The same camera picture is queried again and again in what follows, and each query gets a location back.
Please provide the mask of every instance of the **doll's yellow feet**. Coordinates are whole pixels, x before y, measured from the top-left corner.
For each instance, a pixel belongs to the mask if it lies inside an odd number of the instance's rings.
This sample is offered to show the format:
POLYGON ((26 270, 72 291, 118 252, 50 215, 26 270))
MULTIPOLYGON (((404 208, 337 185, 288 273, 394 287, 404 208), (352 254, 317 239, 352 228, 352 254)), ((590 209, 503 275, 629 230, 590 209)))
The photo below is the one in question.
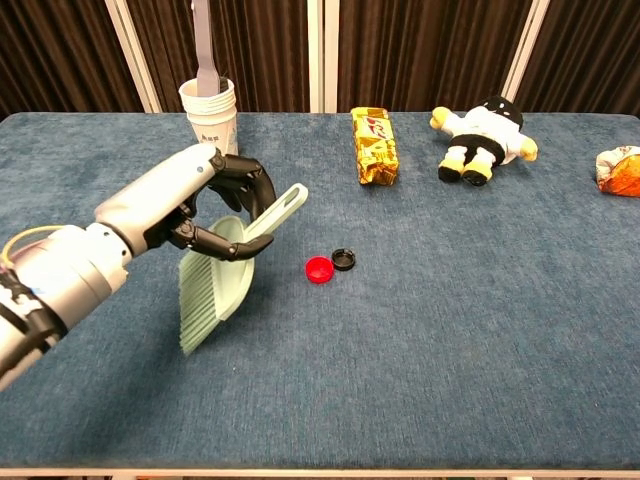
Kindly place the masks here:
POLYGON ((492 175, 491 167, 479 160, 469 162, 464 167, 464 172, 462 172, 462 178, 476 187, 481 187, 487 183, 492 175))
POLYGON ((438 177, 443 182, 453 183, 460 180, 460 175, 464 169, 464 157, 444 157, 438 166, 438 177))

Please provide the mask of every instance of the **stuffed toy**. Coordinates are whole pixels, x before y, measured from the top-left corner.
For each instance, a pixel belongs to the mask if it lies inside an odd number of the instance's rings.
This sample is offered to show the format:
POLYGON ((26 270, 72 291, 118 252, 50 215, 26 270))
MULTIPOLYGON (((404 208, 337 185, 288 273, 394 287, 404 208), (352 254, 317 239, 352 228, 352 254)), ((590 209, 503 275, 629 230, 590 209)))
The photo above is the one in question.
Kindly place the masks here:
POLYGON ((498 165, 516 157, 533 162, 538 146, 522 135, 522 113, 506 98, 493 96, 461 118, 446 107, 433 110, 430 125, 451 135, 449 149, 438 166, 443 182, 460 178, 482 186, 498 165))

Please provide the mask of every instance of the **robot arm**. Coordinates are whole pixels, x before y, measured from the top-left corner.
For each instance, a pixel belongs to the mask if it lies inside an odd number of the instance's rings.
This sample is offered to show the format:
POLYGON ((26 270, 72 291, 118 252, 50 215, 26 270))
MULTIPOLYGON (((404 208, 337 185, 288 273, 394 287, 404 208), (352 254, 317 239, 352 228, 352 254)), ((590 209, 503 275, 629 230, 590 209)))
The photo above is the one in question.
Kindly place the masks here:
POLYGON ((197 144, 158 164, 95 210, 87 228, 61 226, 5 258, 0 272, 0 391, 126 281, 126 265, 170 242, 221 260, 244 260, 273 240, 230 243, 193 224, 205 188, 255 220, 275 201, 257 160, 197 144))

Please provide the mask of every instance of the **candy bar wrapper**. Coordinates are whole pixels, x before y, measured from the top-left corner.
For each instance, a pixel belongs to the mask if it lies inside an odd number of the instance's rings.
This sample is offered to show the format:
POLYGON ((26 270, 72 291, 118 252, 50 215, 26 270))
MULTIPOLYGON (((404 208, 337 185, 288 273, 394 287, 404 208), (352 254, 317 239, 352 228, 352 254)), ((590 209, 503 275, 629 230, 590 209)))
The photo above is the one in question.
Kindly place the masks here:
POLYGON ((598 155, 596 181, 603 193, 640 197, 640 147, 618 147, 598 155))
POLYGON ((360 183, 393 185, 398 156, 389 113, 384 108, 357 107, 351 116, 360 183))

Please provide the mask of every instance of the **mint green dustpan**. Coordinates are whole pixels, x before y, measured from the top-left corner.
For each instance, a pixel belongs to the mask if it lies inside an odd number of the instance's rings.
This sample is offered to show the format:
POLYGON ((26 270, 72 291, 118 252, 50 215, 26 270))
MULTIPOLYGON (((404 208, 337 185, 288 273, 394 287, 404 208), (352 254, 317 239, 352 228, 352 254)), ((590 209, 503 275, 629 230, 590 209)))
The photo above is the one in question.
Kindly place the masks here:
MULTIPOLYGON (((218 220, 210 231, 231 243, 272 233, 307 200, 304 185, 293 185, 249 226, 239 217, 218 220)), ((196 252, 180 262, 180 346, 185 354, 198 345, 243 302, 255 270, 255 259, 225 262, 196 252)))
MULTIPOLYGON (((230 215, 218 220, 210 230, 231 243, 248 242, 260 235, 272 233, 302 206, 308 195, 307 188, 296 183, 249 226, 241 218, 230 215)), ((234 262, 212 259, 212 262, 212 275, 219 289, 216 292, 216 316, 220 320, 226 320, 247 296, 253 280, 255 258, 234 262)))

